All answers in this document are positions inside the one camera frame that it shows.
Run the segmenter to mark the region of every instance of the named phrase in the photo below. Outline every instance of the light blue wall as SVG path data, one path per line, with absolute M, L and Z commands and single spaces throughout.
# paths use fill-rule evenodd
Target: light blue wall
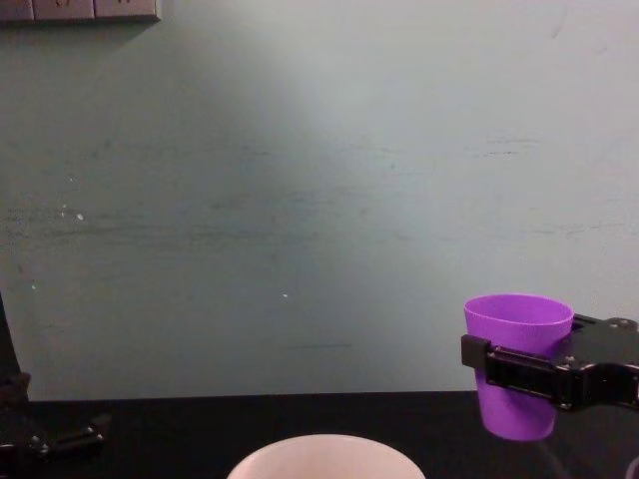
M 466 389 L 468 296 L 637 315 L 636 2 L 164 16 L 0 32 L 35 398 Z

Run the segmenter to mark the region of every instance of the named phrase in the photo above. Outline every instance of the electrical outlet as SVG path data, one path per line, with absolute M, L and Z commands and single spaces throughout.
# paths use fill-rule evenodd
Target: electrical outlet
M 95 0 L 96 17 L 158 17 L 156 0 Z
M 93 0 L 33 0 L 36 20 L 95 18 Z
M 0 0 L 0 22 L 33 20 L 31 0 Z

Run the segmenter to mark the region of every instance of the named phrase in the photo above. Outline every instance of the white bowl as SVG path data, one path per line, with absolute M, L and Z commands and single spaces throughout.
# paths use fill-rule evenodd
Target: white bowl
M 361 437 L 286 439 L 247 457 L 228 479 L 425 479 L 399 451 Z

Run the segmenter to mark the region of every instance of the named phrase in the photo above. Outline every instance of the table surface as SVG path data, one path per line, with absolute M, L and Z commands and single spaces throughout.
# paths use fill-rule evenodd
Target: table surface
M 474 392 L 319 394 L 33 403 L 48 428 L 113 414 L 91 460 L 48 464 L 41 477 L 224 479 L 251 452 L 288 437 L 350 434 L 410 457 L 427 479 L 623 479 L 639 455 L 639 414 L 599 408 L 560 414 L 536 443 L 481 426 Z

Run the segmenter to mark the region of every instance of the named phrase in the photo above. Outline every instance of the plastic cup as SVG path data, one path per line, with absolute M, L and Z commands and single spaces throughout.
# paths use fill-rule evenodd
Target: plastic cup
M 242 461 L 228 479 L 425 479 L 399 451 L 333 434 L 276 442 Z
M 544 355 L 570 333 L 574 315 L 555 299 L 517 293 L 475 297 L 464 312 L 469 334 Z M 552 432 L 556 410 L 547 400 L 487 384 L 481 370 L 475 378 L 481 419 L 490 432 L 515 441 L 536 441 Z

